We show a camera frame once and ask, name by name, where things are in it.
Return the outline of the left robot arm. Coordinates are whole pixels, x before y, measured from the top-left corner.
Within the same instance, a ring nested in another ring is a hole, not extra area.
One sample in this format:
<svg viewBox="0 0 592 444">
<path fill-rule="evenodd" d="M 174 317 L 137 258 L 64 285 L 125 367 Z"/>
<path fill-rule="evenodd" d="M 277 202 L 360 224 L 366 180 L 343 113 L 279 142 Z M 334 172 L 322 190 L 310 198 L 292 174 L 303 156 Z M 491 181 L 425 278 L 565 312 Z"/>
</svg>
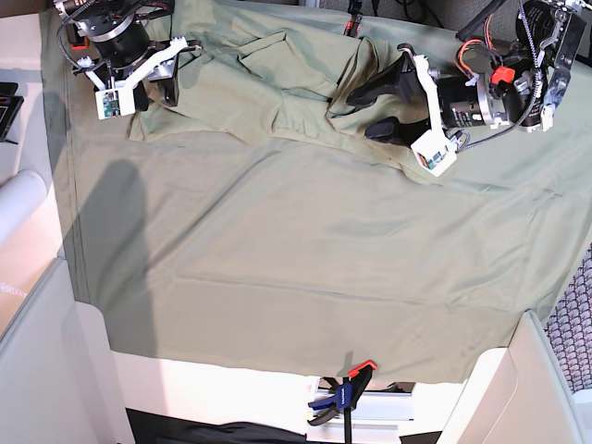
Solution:
<svg viewBox="0 0 592 444">
<path fill-rule="evenodd" d="M 275 137 L 364 154 L 411 154 L 425 168 L 470 149 L 467 130 L 499 138 L 548 130 L 571 79 L 585 22 L 562 2 L 520 4 L 506 52 L 472 28 L 452 37 L 354 38 L 239 3 L 179 1 L 169 29 L 196 39 L 174 105 L 156 98 L 128 136 L 201 130 L 249 144 Z"/>
</svg>

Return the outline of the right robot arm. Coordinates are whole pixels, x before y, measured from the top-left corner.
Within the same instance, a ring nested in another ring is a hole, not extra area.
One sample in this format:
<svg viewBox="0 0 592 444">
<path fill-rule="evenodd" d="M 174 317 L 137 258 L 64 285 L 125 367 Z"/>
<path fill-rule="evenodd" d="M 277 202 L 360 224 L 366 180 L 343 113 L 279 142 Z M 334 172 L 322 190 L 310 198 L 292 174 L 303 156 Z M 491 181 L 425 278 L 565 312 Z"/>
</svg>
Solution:
<svg viewBox="0 0 592 444">
<path fill-rule="evenodd" d="M 177 104 L 179 54 L 195 46 L 184 37 L 157 41 L 146 30 L 173 15 L 173 1 L 55 1 L 54 7 L 58 47 L 72 73 L 92 83 L 100 119 L 147 110 L 146 81 L 167 105 Z"/>
</svg>

